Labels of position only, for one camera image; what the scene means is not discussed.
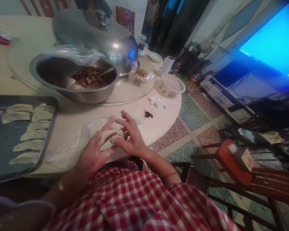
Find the dumpling wrapper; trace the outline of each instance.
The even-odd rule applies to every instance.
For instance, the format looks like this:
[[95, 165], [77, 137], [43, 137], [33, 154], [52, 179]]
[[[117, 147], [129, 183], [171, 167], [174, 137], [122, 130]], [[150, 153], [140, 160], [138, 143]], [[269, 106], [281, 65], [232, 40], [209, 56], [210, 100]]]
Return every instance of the dumpling wrapper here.
[[8, 107], [6, 112], [7, 113], [20, 112], [20, 111], [32, 112], [33, 108], [34, 107], [30, 104], [15, 104], [13, 106]]
[[25, 150], [36, 150], [40, 151], [42, 149], [42, 145], [44, 140], [30, 140], [25, 141], [23, 143], [17, 144], [13, 151], [25, 151]]
[[40, 121], [40, 120], [51, 120], [52, 118], [51, 112], [40, 111], [33, 114], [31, 121]]
[[122, 130], [110, 130], [110, 131], [104, 131], [102, 132], [102, 139], [99, 142], [100, 147], [100, 151], [104, 151], [106, 149], [109, 149], [113, 146], [115, 146], [115, 144], [113, 144], [111, 142], [111, 139], [109, 139], [108, 141], [105, 142], [105, 140], [112, 134], [112, 133], [117, 133], [117, 135], [113, 136], [113, 137], [122, 137], [123, 139], [125, 139], [125, 134]]
[[26, 132], [20, 137], [21, 141], [33, 140], [33, 139], [45, 139], [47, 130], [33, 130]]
[[47, 111], [47, 112], [52, 112], [53, 113], [55, 111], [55, 107], [51, 106], [51, 105], [37, 106], [36, 108], [34, 108], [33, 113], [39, 112], [39, 111]]
[[25, 152], [10, 160], [9, 164], [35, 164], [39, 156], [39, 152]]
[[29, 112], [12, 112], [5, 114], [1, 121], [4, 124], [17, 120], [30, 120], [31, 114]]
[[33, 131], [33, 130], [40, 130], [40, 129], [48, 129], [49, 128], [50, 121], [49, 120], [41, 120], [37, 122], [30, 123], [27, 127], [27, 131]]

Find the white basket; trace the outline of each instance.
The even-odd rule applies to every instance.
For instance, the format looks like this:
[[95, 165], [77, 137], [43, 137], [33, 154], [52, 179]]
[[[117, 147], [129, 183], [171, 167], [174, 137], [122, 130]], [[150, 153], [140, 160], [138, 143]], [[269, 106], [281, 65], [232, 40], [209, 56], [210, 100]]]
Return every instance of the white basket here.
[[164, 95], [174, 98], [177, 96], [177, 94], [182, 94], [185, 92], [185, 85], [174, 75], [165, 74], [162, 76], [160, 89]]

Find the tv screen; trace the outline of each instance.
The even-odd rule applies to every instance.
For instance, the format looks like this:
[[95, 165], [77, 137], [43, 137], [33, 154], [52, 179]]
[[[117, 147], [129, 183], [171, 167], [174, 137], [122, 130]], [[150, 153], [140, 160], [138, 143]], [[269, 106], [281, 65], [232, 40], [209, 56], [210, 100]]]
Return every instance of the tv screen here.
[[289, 4], [239, 51], [289, 76]]

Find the plaid shirt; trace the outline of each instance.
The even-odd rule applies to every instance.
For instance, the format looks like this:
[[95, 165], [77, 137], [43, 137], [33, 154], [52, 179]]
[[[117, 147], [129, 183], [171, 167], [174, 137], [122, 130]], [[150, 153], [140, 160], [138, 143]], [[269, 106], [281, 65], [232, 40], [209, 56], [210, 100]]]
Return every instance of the plaid shirt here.
[[152, 172], [127, 161], [93, 174], [88, 188], [43, 230], [239, 230], [202, 192], [187, 184], [167, 190]]

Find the tiled floor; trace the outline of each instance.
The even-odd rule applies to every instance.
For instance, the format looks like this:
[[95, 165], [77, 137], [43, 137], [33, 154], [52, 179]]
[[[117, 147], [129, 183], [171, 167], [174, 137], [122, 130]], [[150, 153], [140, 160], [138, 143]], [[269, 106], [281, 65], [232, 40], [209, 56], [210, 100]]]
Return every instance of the tiled floor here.
[[[222, 129], [231, 122], [210, 101], [208, 101], [199, 89], [187, 91], [182, 94], [182, 106], [180, 115], [171, 129], [159, 139], [152, 149], [170, 162], [192, 162], [203, 174], [220, 179], [224, 182], [231, 181], [226, 173], [221, 173], [218, 166], [212, 160], [195, 159], [193, 155], [214, 153], [217, 148], [203, 149], [202, 145], [217, 143], [220, 141], [217, 130]], [[229, 203], [239, 205], [261, 218], [273, 222], [273, 216], [269, 209], [261, 206], [243, 196], [224, 188], [210, 188], [210, 193], [222, 198]], [[226, 212], [226, 207], [216, 203]], [[234, 213], [234, 220], [242, 223], [242, 215]], [[255, 230], [267, 230], [263, 226], [255, 224]]]

